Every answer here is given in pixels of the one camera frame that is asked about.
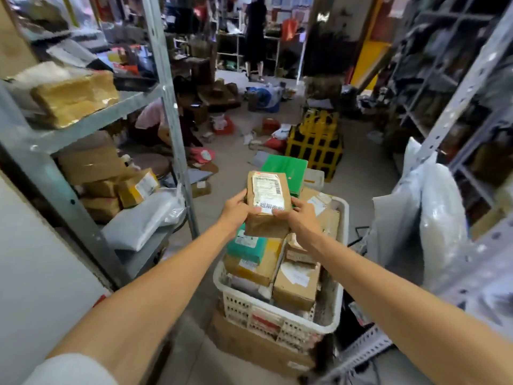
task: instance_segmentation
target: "person standing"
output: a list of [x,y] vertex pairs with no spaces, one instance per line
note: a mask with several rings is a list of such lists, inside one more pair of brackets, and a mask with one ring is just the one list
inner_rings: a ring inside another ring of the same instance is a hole
[[267,8],[264,0],[254,0],[246,8],[246,52],[244,62],[246,62],[246,75],[248,81],[251,81],[251,64],[256,63],[258,68],[259,82],[263,82],[264,59],[265,59],[265,40],[264,27],[266,24]]

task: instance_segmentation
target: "forearm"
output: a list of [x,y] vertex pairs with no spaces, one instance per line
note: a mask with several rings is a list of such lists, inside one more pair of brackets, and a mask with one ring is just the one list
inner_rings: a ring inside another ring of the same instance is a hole
[[136,385],[158,345],[228,242],[222,222],[93,308],[49,357],[81,353],[103,365],[120,385]]
[[513,383],[513,345],[488,326],[326,235],[308,242],[307,250],[433,382]]

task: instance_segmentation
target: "metal shelf upright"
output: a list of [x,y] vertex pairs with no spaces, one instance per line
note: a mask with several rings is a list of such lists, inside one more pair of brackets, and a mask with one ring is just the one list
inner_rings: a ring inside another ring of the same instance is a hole
[[[466,11],[472,1],[468,0],[464,12],[454,14],[454,16],[451,14],[450,17],[454,17],[457,21],[468,18],[469,15],[466,14]],[[485,19],[483,15],[479,16],[480,20]],[[405,167],[405,173],[410,173],[417,168],[439,147],[471,98],[502,58],[512,39],[513,3],[510,3],[471,68],[459,83],[433,129],[426,135],[415,159],[409,167]],[[454,162],[454,165],[461,168],[465,156],[468,156],[473,151],[472,148],[475,148],[476,143],[481,140],[479,139],[480,135],[489,132],[494,125],[512,124],[512,115],[513,112],[510,108],[492,114],[486,124],[477,131],[479,134],[467,143],[467,147]],[[401,184],[402,181],[404,181],[403,178],[399,180],[398,184]],[[510,239],[512,234],[513,213],[510,213],[476,242],[470,242],[460,248],[452,263],[439,275],[437,281],[427,287],[427,290],[453,305],[461,305],[491,282],[513,272],[513,258],[511,257],[513,242]],[[361,251],[365,248],[365,239],[362,240]],[[374,325],[345,349],[337,359],[335,366],[314,383],[316,385],[333,384],[337,380],[343,380],[346,373],[355,366],[366,362],[391,345],[393,345],[393,341],[377,325]]]
[[51,154],[160,97],[169,124],[174,153],[173,167],[178,181],[185,187],[186,219],[193,239],[199,235],[160,7],[158,0],[143,0],[143,6],[159,78],[159,84],[151,92],[119,92],[118,103],[86,116],[68,128],[37,130],[29,126],[10,94],[3,86],[0,87],[0,114],[3,119],[0,145],[61,218],[88,257],[86,263],[92,262],[98,268],[96,272],[100,272],[111,283],[112,289],[126,285],[147,271],[165,241],[184,221],[159,228],[139,252],[115,252],[55,165]]

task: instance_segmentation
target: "tile floor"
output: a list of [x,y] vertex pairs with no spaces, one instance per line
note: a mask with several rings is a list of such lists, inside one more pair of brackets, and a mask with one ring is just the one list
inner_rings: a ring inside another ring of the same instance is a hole
[[[218,77],[225,83],[235,82],[240,90],[249,84],[239,73],[222,71]],[[295,81],[285,80],[288,86]],[[218,136],[208,148],[215,151],[215,164],[219,173],[209,182],[212,194],[195,199],[196,216],[201,232],[212,225],[219,216],[227,198],[244,188],[247,172],[254,170],[248,161],[255,151],[243,145],[243,133],[262,123],[263,113],[247,111],[247,103],[227,114],[239,132],[229,136]],[[281,104],[280,112],[273,115],[281,122],[297,123],[300,120],[298,101]],[[349,240],[356,239],[354,227],[368,225],[373,218],[372,197],[391,192],[399,179],[392,160],[385,157],[381,148],[367,139],[370,124],[347,121],[343,123],[345,152],[335,177],[324,186],[324,192],[345,199],[349,203]],[[191,241],[188,226],[184,226],[170,240],[173,247],[182,247]],[[203,278],[201,285],[183,313],[184,321],[177,328],[175,348],[161,375],[159,385],[239,385],[239,384],[294,384],[295,380],[284,379],[216,349],[205,335],[218,297],[212,273],[219,257]]]

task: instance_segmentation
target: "right hand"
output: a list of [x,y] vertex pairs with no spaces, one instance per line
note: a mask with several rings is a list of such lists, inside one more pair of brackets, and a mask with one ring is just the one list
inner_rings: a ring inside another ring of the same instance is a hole
[[322,233],[313,205],[296,197],[291,197],[295,205],[292,211],[273,209],[273,215],[278,219],[286,220],[301,247],[310,248],[312,240]]

